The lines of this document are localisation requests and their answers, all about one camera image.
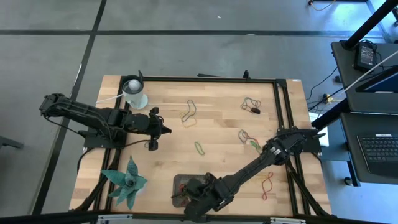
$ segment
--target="wooden tabletop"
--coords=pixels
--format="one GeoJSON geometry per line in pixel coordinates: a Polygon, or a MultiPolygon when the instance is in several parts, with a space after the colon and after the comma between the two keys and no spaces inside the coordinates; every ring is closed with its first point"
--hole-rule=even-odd
{"type": "MultiPolygon", "coordinates": [[[[103,78],[98,100],[116,96],[120,76],[106,75],[103,78]]],[[[294,123],[298,128],[311,128],[305,95],[300,80],[287,80],[290,104],[294,123]]],[[[234,174],[258,156],[248,143],[243,144],[238,138],[243,129],[256,138],[261,145],[274,137],[279,126],[273,87],[265,83],[210,83],[210,82],[145,82],[144,93],[149,98],[143,110],[133,113],[147,114],[155,106],[159,107],[164,118],[164,125],[172,134],[164,134],[159,139],[159,149],[150,152],[144,143],[122,150],[119,171],[125,172],[129,157],[132,156],[138,166],[139,174],[148,182],[136,197],[136,202],[129,210],[125,202],[115,207],[113,199],[111,211],[125,213],[163,213],[183,214],[183,208],[172,205],[172,184],[177,174],[205,174],[211,172],[216,177],[234,174]],[[240,108],[244,97],[261,101],[261,114],[252,114],[240,108]],[[197,124],[185,128],[180,119],[180,112],[188,110],[187,100],[193,100],[197,106],[194,116],[197,124]],[[197,153],[194,142],[201,144],[205,155],[197,153]]],[[[282,90],[279,91],[284,114],[282,90]]],[[[113,108],[115,100],[98,103],[99,108],[113,108]]],[[[148,139],[148,136],[129,134],[127,143],[148,139]]],[[[70,208],[76,208],[88,196],[100,176],[104,149],[94,149],[81,161],[70,208]]],[[[319,161],[309,153],[301,153],[305,183],[317,202],[327,212],[331,212],[322,169],[319,161]]],[[[266,189],[271,187],[267,181],[266,189]]],[[[108,183],[101,199],[100,208],[104,208],[108,183]]],[[[298,209],[303,213],[301,195],[296,186],[298,209]]],[[[232,203],[224,209],[208,214],[217,215],[278,215],[291,216],[292,207],[284,166],[270,166],[243,184],[232,203]],[[268,199],[262,199],[262,181],[269,172],[272,190],[268,199]]]]}

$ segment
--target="concrete floor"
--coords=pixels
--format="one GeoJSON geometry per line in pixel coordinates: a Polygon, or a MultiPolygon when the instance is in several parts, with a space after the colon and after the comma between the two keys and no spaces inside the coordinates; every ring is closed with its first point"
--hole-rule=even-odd
{"type": "MultiPolygon", "coordinates": [[[[383,1],[371,2],[378,8],[383,1]]],[[[0,0],[0,30],[91,30],[100,2],[0,0]]],[[[317,2],[318,7],[326,4],[317,2]]],[[[316,12],[306,6],[306,0],[113,0],[106,4],[99,30],[355,31],[370,15],[365,3],[352,2],[337,2],[316,12]]],[[[382,21],[392,40],[397,39],[393,22],[392,15],[382,21]]],[[[103,75],[127,75],[138,69],[148,76],[225,77],[241,77],[247,69],[256,78],[302,79],[308,97],[311,87],[336,67],[330,43],[341,39],[346,37],[97,36],[78,101],[94,104],[103,75]]],[[[0,217],[25,215],[32,208],[57,134],[57,127],[39,116],[38,107],[46,94],[70,94],[87,41],[87,35],[0,35],[0,135],[25,143],[23,150],[0,150],[0,217]],[[16,200],[16,194],[22,199],[16,200]]],[[[312,99],[339,88],[340,84],[328,80],[314,89],[312,99]]],[[[71,122],[70,128],[84,127],[71,122]]],[[[44,213],[68,210],[82,144],[73,133],[65,136],[44,213]]],[[[335,215],[398,222],[397,186],[347,187],[341,181],[349,174],[344,162],[324,162],[323,171],[335,215]]]]}

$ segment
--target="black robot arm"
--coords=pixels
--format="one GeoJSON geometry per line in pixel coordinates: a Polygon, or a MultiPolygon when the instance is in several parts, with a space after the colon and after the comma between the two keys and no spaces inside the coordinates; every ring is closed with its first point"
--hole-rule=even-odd
{"type": "Polygon", "coordinates": [[[132,114],[129,110],[114,108],[96,108],[72,101],[61,93],[54,93],[44,97],[39,110],[41,115],[50,117],[65,117],[83,124],[93,130],[79,131],[84,138],[96,137],[110,141],[114,147],[123,148],[125,141],[117,141],[124,133],[150,135],[149,149],[157,149],[156,140],[160,135],[172,131],[163,125],[163,118],[157,116],[158,108],[151,109],[149,116],[132,114]]]}
{"type": "Polygon", "coordinates": [[[227,206],[243,183],[267,166],[285,164],[289,161],[290,153],[302,151],[302,144],[306,140],[299,130],[282,134],[268,140],[260,156],[233,175],[217,179],[207,173],[205,183],[190,179],[183,188],[183,192],[190,199],[184,210],[187,220],[197,222],[209,210],[217,212],[227,206]]]}

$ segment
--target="wooden table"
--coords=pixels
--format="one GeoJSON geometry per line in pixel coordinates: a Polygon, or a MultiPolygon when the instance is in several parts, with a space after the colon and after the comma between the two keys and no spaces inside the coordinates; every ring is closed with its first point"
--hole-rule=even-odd
{"type": "MultiPolygon", "coordinates": [[[[98,100],[117,95],[120,78],[116,75],[104,76],[98,100]]],[[[301,81],[287,80],[287,86],[295,125],[311,128],[301,81]]],[[[283,102],[282,91],[279,92],[283,102]]],[[[233,174],[258,156],[249,143],[245,145],[239,140],[239,130],[244,129],[263,145],[275,136],[279,126],[271,84],[150,81],[145,82],[144,93],[149,98],[149,104],[133,113],[147,114],[151,108],[158,106],[159,115],[164,118],[164,125],[172,130],[172,134],[162,135],[159,149],[154,152],[148,151],[143,143],[122,150],[119,170],[126,171],[129,157],[132,156],[139,174],[148,182],[141,194],[137,195],[132,210],[127,208],[125,202],[115,207],[114,198],[112,212],[183,214],[183,208],[173,207],[170,198],[175,175],[211,172],[216,177],[222,177],[233,174]],[[261,114],[252,114],[240,108],[246,96],[261,100],[261,114]],[[197,124],[184,128],[180,112],[188,109],[188,99],[192,99],[197,106],[197,124]],[[202,145],[206,153],[204,156],[195,150],[195,141],[202,145]]],[[[96,106],[113,108],[114,104],[115,100],[109,100],[96,106]]],[[[281,104],[287,124],[284,103],[281,104]]],[[[141,139],[148,139],[148,136],[129,134],[127,143],[141,139]]],[[[103,157],[104,149],[94,149],[81,161],[70,208],[79,206],[97,184],[103,157]]],[[[301,160],[306,186],[322,208],[331,212],[319,161],[309,153],[301,153],[301,160]]],[[[264,186],[267,189],[270,187],[268,182],[264,186]]],[[[99,206],[102,209],[108,184],[104,189],[99,206]]],[[[300,191],[297,186],[295,189],[298,208],[303,213],[300,191]]],[[[242,185],[232,203],[219,212],[211,210],[208,214],[291,216],[285,167],[270,166],[264,169],[242,185]],[[268,199],[263,201],[261,184],[270,171],[274,173],[271,178],[273,189],[267,194],[268,199]]]]}

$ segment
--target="white ball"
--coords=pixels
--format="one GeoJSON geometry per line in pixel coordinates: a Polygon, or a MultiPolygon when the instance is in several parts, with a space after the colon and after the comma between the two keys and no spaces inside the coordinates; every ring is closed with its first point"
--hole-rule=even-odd
{"type": "Polygon", "coordinates": [[[129,81],[129,89],[132,91],[137,91],[141,88],[141,83],[138,80],[129,81]]]}

